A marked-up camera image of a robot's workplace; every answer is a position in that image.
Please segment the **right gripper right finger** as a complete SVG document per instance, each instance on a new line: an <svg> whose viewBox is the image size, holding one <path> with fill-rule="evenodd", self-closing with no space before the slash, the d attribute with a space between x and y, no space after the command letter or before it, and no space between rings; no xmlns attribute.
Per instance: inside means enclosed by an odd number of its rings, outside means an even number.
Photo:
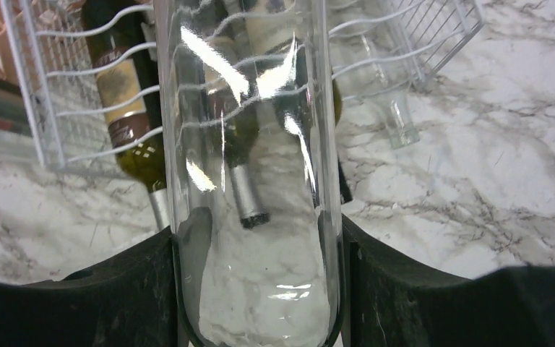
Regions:
<svg viewBox="0 0 555 347"><path fill-rule="evenodd" d="M555 346L555 266L476 279L437 270L343 219L345 346Z"/></svg>

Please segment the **clear glass bottle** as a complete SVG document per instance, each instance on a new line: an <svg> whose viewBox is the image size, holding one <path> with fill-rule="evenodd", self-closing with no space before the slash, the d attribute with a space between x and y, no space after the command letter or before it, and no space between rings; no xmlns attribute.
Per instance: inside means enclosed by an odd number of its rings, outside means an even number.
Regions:
<svg viewBox="0 0 555 347"><path fill-rule="evenodd" d="M420 140L408 105L415 67L391 1L329 1L330 56L346 100L375 109L394 149Z"/></svg>
<svg viewBox="0 0 555 347"><path fill-rule="evenodd" d="M345 302L335 125L315 136L311 157L278 124L257 89L241 1L223 1L238 61L226 67L248 91L259 135L249 155L270 220L242 227L230 171L208 118L205 64L221 59L202 37L199 14L214 1L155 1L163 134L178 322L186 346L333 346Z"/></svg>

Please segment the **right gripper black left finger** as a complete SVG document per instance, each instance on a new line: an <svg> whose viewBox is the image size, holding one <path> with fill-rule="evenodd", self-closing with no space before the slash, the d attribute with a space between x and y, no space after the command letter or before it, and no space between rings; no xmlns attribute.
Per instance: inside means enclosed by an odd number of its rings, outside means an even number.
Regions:
<svg viewBox="0 0 555 347"><path fill-rule="evenodd" d="M175 346L171 232L60 281L0 283L0 346Z"/></svg>

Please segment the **green wine bottle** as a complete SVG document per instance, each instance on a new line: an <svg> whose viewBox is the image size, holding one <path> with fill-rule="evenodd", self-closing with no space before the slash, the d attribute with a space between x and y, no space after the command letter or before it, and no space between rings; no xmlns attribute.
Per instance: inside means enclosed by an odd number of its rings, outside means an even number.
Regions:
<svg viewBox="0 0 555 347"><path fill-rule="evenodd" d="M157 92L139 97L138 93L158 84L158 67L149 49L124 59L123 54L145 43L145 16L125 14L102 33L86 38L90 60L99 71L96 84L105 122L113 147L135 146L115 155L121 170L145 185L159 230L170 223L163 136L139 139L162 124L160 96Z"/></svg>
<svg viewBox="0 0 555 347"><path fill-rule="evenodd" d="M223 1L208 4L199 14L202 37L221 59L219 69L204 66L205 81L210 84L206 89L208 118L220 121L210 128L212 140L228 165L240 223L243 228L252 229L267 223L270 214L262 204L249 167L249 155L259 135L257 113L254 106L241 107L248 87L243 92L235 91L235 84L225 79L226 67L238 61L234 31L226 25L224 31L213 35L227 16Z"/></svg>
<svg viewBox="0 0 555 347"><path fill-rule="evenodd" d="M311 157L315 136L329 137L341 97L332 80L326 1L241 1L257 89L278 124Z"/></svg>

